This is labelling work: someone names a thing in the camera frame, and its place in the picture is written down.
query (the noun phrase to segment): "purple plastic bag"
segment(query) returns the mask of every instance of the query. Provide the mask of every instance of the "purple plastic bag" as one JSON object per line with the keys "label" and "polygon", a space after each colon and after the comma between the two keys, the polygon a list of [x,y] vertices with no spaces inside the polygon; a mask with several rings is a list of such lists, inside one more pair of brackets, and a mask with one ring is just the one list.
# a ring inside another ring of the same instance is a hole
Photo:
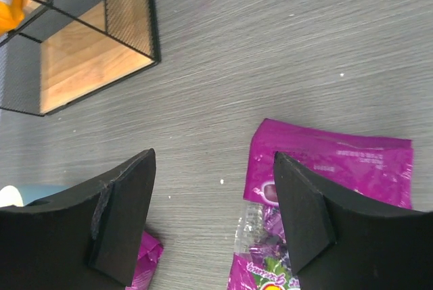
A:
{"label": "purple plastic bag", "polygon": [[159,241],[146,232],[143,233],[133,284],[125,290],[147,290],[149,288],[163,251]]}
{"label": "purple plastic bag", "polygon": [[407,139],[358,137],[263,121],[251,142],[244,191],[249,202],[236,232],[227,290],[300,289],[290,270],[278,209],[276,151],[365,196],[411,208],[411,146]]}

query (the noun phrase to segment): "white round object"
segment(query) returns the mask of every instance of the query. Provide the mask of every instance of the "white round object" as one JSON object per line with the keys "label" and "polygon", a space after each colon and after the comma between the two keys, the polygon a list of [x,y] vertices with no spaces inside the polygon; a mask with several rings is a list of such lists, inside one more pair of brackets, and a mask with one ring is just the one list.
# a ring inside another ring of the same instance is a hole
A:
{"label": "white round object", "polygon": [[0,190],[0,208],[8,206],[24,206],[19,190],[11,185]]}

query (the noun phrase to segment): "gray wooden table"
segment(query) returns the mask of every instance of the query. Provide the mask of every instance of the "gray wooden table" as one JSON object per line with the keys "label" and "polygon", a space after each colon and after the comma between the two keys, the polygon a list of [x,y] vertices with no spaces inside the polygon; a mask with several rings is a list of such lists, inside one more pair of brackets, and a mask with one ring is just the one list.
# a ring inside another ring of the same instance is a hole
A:
{"label": "gray wooden table", "polygon": [[157,4],[159,66],[53,116],[1,112],[0,185],[73,185],[155,148],[158,290],[225,288],[265,117],[414,139],[413,201],[433,207],[433,0]]}

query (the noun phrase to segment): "white object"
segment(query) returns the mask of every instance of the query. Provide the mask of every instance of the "white object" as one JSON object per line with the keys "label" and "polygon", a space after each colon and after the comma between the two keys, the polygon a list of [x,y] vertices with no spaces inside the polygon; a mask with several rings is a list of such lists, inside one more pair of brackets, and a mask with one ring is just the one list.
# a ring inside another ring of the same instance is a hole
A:
{"label": "white object", "polygon": [[19,190],[11,185],[0,190],[0,208],[9,206],[24,206]]}

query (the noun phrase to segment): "black wire mesh basket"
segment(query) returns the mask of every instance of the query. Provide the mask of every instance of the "black wire mesh basket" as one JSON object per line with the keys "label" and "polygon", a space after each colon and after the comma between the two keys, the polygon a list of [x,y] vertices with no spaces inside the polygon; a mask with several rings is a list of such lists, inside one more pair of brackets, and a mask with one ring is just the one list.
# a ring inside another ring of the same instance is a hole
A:
{"label": "black wire mesh basket", "polygon": [[154,0],[23,0],[0,39],[0,108],[43,116],[160,61]]}

